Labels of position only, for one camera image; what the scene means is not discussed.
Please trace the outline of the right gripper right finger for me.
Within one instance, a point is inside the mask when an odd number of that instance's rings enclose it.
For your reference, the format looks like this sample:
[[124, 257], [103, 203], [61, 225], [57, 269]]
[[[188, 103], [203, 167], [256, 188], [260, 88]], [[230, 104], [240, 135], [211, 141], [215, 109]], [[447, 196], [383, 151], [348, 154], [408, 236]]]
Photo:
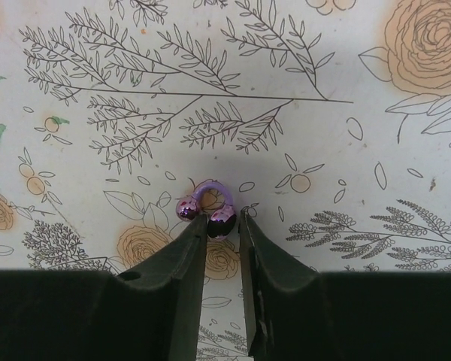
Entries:
[[241, 212], [255, 360], [451, 360], [451, 273], [316, 272]]

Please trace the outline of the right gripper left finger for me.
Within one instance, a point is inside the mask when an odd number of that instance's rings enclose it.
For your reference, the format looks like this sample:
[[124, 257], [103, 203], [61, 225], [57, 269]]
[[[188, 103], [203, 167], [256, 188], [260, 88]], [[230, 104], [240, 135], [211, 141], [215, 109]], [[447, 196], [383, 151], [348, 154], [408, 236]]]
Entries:
[[196, 217], [119, 275], [0, 270], [0, 360], [193, 360], [207, 247]]

